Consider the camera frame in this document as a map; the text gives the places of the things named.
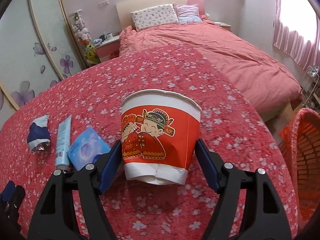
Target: pink curtain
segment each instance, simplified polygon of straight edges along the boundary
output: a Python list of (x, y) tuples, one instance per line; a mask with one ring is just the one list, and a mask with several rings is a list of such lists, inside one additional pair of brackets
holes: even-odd
[(314, 41), (305, 41), (297, 31), (290, 31), (280, 21), (281, 0), (276, 0), (276, 21), (273, 45), (288, 54), (302, 68), (320, 64), (319, 37), (320, 20), (317, 18), (317, 34)]

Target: plastic basket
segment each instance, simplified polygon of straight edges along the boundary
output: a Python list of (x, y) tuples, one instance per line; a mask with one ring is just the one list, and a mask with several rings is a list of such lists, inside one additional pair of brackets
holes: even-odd
[(298, 111), (281, 132), (280, 150), (289, 169), (298, 205), (298, 227), (309, 221), (320, 200), (320, 116)]

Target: pink duvet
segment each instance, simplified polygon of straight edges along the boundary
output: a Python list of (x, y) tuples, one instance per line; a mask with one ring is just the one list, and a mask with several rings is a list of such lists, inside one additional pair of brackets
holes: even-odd
[(289, 70), (247, 41), (204, 19), (204, 23), (172, 24), (120, 34), (120, 55), (175, 43), (189, 43), (242, 92), (261, 116), (301, 100), (301, 87)]

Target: cartoon bride and groom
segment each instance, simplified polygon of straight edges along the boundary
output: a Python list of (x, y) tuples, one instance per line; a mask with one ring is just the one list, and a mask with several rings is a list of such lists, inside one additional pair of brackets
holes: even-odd
[(141, 115), (129, 114), (122, 119), (122, 157), (124, 159), (143, 157), (145, 159), (164, 160), (165, 149), (158, 137), (167, 134), (174, 136), (175, 130), (170, 125), (173, 119), (161, 109)]

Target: purple flower decal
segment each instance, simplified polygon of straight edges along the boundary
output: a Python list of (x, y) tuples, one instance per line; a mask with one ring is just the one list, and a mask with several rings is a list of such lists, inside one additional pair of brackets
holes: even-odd
[(52, 80), (51, 83), (50, 83), (50, 87), (53, 87), (53, 86), (56, 85), (56, 84), (58, 84), (58, 82), (55, 81), (55, 80)]
[(3, 104), (4, 104), (4, 94), (0, 89), (0, 110), (2, 109)]
[(13, 100), (18, 104), (19, 107), (23, 107), (31, 99), (35, 98), (35, 92), (33, 90), (28, 91), (30, 88), (29, 81), (22, 81), (20, 84), (20, 92), (13, 92), (11, 94)]
[(45, 70), (45, 65), (42, 65), (42, 66), (40, 67), (40, 73), (43, 74), (44, 70)]
[(57, 50), (57, 47), (52, 47), (50, 50), (51, 50), (51, 51), (56, 51), (56, 50)]
[(69, 74), (70, 73), (70, 68), (73, 68), (73, 61), (70, 60), (70, 56), (66, 55), (66, 59), (62, 58), (60, 60), (60, 66), (64, 67), (63, 72), (65, 74)]
[(44, 51), (42, 45), (37, 43), (37, 42), (35, 42), (35, 47), (33, 48), (33, 50), (35, 51), (34, 56), (36, 56), (37, 54), (38, 55), (44, 55), (45, 54), (45, 51)]
[[(38, 55), (44, 55), (44, 54), (45, 54), (44, 48), (42, 47), (41, 44), (39, 44), (39, 43), (37, 43), (37, 42), (35, 42), (35, 46), (34, 46), (33, 50), (35, 51), (34, 56), (36, 56), (37, 54), (38, 54)], [(51, 51), (56, 51), (56, 50), (57, 50), (57, 47), (52, 47), (52, 48), (51, 48)]]
[[(62, 74), (62, 76), (64, 78), (68, 78), (68, 76), (65, 75), (65, 74)], [(61, 82), (61, 79), (59, 79), (58, 81), (52, 80), (51, 83), (50, 83), (50, 87), (53, 87), (54, 85), (58, 84), (59, 82)]]

